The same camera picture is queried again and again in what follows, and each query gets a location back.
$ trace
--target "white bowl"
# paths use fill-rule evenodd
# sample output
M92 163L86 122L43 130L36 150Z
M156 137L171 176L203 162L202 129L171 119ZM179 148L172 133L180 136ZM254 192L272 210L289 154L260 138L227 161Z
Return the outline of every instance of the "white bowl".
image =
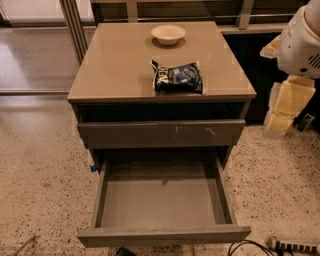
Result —
M186 31L176 25L160 25L153 28L151 34L157 38L162 45L174 45L180 38L185 36Z

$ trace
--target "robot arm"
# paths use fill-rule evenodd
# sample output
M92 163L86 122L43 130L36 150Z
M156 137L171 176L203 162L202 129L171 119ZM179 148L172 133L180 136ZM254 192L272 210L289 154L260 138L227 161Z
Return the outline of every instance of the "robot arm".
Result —
M277 58L278 68L289 75L271 90L264 122L269 137L283 135L315 93L313 79L320 78L319 14L320 0L311 0L260 53Z

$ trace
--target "gray cabinet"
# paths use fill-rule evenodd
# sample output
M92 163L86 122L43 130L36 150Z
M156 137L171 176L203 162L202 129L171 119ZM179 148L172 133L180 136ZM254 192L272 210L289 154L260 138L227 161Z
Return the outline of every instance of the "gray cabinet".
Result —
M155 25L99 24L70 91L100 175L78 237L87 247L242 241L250 227L236 222L223 168L255 91L215 23L178 24L186 43L173 48L152 44ZM190 53L206 92L156 93L151 58Z

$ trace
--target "floor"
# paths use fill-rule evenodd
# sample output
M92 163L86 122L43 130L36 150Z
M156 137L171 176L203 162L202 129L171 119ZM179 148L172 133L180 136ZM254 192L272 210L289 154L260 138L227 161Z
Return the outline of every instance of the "floor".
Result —
M86 31L88 40L92 30ZM0 88L70 88L78 64L65 29L0 29ZM66 96L0 97L0 255L36 235L19 255L115 255L86 249L98 183ZM320 138L292 128L278 140L247 126L225 169L239 225L320 243ZM138 256L227 255L230 244L129 248ZM263 255L246 246L236 255Z

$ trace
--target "blue snack bag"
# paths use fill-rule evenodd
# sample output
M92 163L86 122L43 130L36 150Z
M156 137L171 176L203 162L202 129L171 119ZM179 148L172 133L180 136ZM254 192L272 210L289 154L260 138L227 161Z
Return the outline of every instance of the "blue snack bag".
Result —
M161 91L189 91L202 93L202 78L197 62L167 68L155 60L151 62L154 70L153 87Z

